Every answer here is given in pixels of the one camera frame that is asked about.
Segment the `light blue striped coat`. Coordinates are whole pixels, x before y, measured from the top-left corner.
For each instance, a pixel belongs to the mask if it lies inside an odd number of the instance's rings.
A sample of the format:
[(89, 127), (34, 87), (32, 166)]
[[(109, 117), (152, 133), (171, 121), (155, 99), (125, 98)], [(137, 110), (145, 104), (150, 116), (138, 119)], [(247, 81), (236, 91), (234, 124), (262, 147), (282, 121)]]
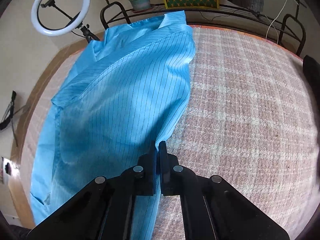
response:
[(40, 239), (87, 239), (95, 217), (84, 205), (66, 217), (75, 228), (65, 232), (49, 216), (170, 138), (189, 102), (194, 56), (183, 11), (112, 27), (86, 47), (52, 98), (37, 145), (30, 201)]

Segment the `black folded garment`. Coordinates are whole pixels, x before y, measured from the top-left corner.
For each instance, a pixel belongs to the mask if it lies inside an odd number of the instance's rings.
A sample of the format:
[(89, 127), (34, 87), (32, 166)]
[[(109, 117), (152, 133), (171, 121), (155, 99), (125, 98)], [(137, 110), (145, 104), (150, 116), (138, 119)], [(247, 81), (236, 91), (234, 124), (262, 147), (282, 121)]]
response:
[(320, 64), (309, 55), (306, 55), (303, 59), (303, 74), (306, 77), (317, 102), (319, 102)]

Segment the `pink plaid bed blanket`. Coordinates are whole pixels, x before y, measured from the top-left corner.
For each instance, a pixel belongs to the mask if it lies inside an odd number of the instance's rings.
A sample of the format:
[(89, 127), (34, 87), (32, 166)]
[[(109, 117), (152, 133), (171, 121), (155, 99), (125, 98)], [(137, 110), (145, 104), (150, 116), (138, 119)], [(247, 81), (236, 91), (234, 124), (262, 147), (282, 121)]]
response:
[[(190, 98), (168, 151), (196, 174), (221, 175), (295, 239), (319, 205), (319, 113), (302, 60), (232, 30), (194, 27), (193, 41)], [(51, 100), (83, 51), (59, 67), (36, 106), (35, 153)]]

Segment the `small potted plant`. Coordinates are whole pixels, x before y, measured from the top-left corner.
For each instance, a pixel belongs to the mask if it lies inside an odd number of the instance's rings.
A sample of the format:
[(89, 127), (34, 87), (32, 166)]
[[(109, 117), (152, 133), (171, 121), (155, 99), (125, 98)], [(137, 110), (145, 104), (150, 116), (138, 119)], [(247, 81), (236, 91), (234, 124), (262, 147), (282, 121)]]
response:
[(150, 0), (129, 0), (133, 11), (143, 11), (151, 8)]

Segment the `black metal clothes rack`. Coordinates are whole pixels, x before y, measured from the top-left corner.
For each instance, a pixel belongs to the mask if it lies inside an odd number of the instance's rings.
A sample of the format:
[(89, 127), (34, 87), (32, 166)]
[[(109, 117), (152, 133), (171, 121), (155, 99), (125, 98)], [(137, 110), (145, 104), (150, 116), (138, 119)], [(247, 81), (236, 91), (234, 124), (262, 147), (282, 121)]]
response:
[[(303, 26), (303, 24), (298, 20), (298, 14), (299, 14), (299, 7), (303, 5), (303, 3), (299, 0), (297, 1), (296, 6), (296, 14), (286, 14), (283, 17), (282, 21), (270, 19), (265, 14), (262, 14), (260, 12), (255, 12), (250, 9), (242, 8), (242, 7), (235, 7), (231, 5), (225, 5), (220, 4), (217, 7), (168, 7), (168, 4), (165, 3), (157, 3), (152, 4), (149, 9), (143, 9), (135, 11), (132, 8), (131, 9), (125, 9), (124, 6), (118, 2), (110, 2), (109, 0), (106, 0), (107, 6), (103, 7), (103, 9), (100, 11), (100, 22), (102, 23), (103, 27), (105, 29), (109, 28), (109, 24), (113, 22), (117, 22), (120, 20), (125, 20), (128, 24), (131, 23), (131, 18), (137, 17), (137, 16), (143, 16), (148, 14), (156, 14), (156, 13), (165, 13), (170, 11), (179, 11), (179, 10), (185, 10), (189, 12), (207, 12), (211, 14), (215, 14), (213, 17), (214, 19), (218, 17), (236, 17), (236, 18), (242, 18), (247, 21), (256, 22), (263, 25), (271, 25), (277, 32), (277, 44), (284, 47), (285, 44), (282, 42), (283, 35), (287, 35), (291, 38), (294, 38), (296, 41), (299, 42), (299, 46), (296, 51), (296, 55), (300, 56), (302, 53), (302, 50), (304, 48), (304, 45), (306, 43), (306, 30)], [(110, 18), (108, 21), (105, 18), (105, 12), (106, 10), (110, 9), (112, 6), (117, 6), (119, 8), (119, 12), (114, 15), (112, 18)], [(287, 20), (292, 19), (295, 21), (301, 28), (302, 36), (298, 37), (296, 33), (287, 26)]]

